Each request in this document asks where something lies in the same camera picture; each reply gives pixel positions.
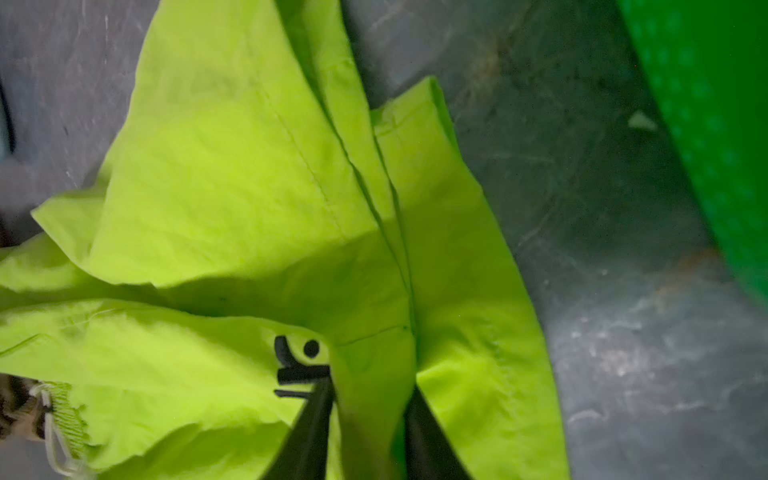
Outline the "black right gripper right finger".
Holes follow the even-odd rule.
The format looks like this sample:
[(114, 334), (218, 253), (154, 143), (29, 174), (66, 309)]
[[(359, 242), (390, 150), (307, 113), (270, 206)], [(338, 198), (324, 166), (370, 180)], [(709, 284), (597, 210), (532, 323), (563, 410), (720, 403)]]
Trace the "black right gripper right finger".
[(405, 454), (410, 480), (469, 480), (419, 388), (405, 411)]

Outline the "lime green shorts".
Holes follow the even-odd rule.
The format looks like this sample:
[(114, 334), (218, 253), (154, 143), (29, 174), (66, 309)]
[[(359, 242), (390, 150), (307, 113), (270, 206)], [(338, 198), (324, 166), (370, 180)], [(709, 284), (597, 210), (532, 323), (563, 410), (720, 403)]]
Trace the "lime green shorts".
[(545, 338), (443, 92), (371, 109), (336, 1), (164, 1), (94, 185), (1, 252), (1, 375), (65, 479), (262, 479), (329, 378), (325, 479), (566, 479)]

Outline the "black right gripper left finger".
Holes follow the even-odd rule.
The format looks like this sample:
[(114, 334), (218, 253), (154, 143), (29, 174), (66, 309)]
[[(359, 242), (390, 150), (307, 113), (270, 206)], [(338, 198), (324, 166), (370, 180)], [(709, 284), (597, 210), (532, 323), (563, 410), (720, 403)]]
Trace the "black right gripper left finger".
[(335, 392), (329, 378), (320, 380), (311, 392), (276, 390), (280, 398), (297, 398), (305, 405), (291, 432), (261, 476), (263, 480), (323, 480), (327, 472), (330, 416)]

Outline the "green plastic basket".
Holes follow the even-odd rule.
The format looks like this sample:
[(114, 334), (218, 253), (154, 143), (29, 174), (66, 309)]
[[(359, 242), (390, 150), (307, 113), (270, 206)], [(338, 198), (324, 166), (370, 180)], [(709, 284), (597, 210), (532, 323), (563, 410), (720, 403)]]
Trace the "green plastic basket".
[(767, 4), (626, 0), (640, 65), (734, 277), (767, 300)]

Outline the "khaki brown shorts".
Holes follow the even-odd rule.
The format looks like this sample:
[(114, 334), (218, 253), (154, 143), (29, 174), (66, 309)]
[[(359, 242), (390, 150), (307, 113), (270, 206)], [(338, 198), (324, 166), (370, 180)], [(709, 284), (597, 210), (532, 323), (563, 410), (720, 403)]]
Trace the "khaki brown shorts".
[(1, 442), (10, 437), (44, 440), (44, 407), (32, 390), (36, 380), (1, 375)]

